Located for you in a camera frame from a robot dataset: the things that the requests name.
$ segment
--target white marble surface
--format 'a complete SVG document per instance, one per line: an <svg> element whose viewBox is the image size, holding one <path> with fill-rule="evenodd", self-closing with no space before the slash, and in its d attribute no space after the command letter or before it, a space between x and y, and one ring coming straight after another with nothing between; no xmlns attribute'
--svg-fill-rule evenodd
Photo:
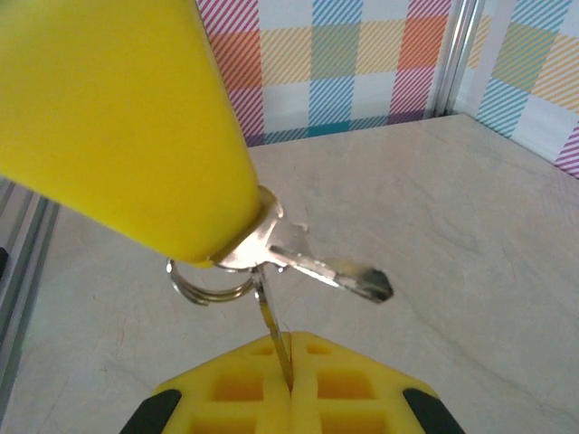
<svg viewBox="0 0 579 434"><path fill-rule="evenodd" d="M283 324L427 381L469 433L579 432L579 182L463 116L252 156L315 251L396 290L376 307L273 272ZM192 306L163 267L61 211L2 434L118 432L158 383L265 335L252 297Z"/></svg>

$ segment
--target yellow foam holder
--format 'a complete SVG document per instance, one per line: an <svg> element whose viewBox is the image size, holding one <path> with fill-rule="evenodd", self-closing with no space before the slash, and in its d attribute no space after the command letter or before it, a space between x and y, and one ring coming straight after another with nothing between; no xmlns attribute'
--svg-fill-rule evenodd
<svg viewBox="0 0 579 434"><path fill-rule="evenodd" d="M290 342L291 393L266 336L161 384L121 432L462 433L427 384L309 333Z"/></svg>
<svg viewBox="0 0 579 434"><path fill-rule="evenodd" d="M257 215L194 2L0 2L0 65L0 174L196 264Z"/></svg>

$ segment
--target yellow grid foam block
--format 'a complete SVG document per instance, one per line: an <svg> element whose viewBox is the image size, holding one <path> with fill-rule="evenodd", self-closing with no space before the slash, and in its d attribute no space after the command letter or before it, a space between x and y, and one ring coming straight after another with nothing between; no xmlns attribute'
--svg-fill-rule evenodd
<svg viewBox="0 0 579 434"><path fill-rule="evenodd" d="M424 433L403 396L425 383L309 333L290 336L290 394L268 336L160 385L182 397L164 434Z"/></svg>

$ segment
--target orange square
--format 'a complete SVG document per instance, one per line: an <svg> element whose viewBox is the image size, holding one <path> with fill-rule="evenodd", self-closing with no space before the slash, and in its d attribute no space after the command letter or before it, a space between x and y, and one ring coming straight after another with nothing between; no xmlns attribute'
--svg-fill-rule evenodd
<svg viewBox="0 0 579 434"><path fill-rule="evenodd" d="M215 34L209 39L228 91L261 87L259 30Z"/></svg>
<svg viewBox="0 0 579 434"><path fill-rule="evenodd" d="M436 66L447 18L440 15L406 20L399 70Z"/></svg>

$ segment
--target colorful striped wall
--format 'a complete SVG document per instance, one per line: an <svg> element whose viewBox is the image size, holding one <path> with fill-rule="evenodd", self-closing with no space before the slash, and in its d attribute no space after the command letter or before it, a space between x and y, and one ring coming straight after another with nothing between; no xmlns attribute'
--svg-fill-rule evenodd
<svg viewBox="0 0 579 434"><path fill-rule="evenodd" d="M197 0L248 146L430 115L452 0Z"/></svg>
<svg viewBox="0 0 579 434"><path fill-rule="evenodd" d="M579 178L579 0L488 0L455 109Z"/></svg>

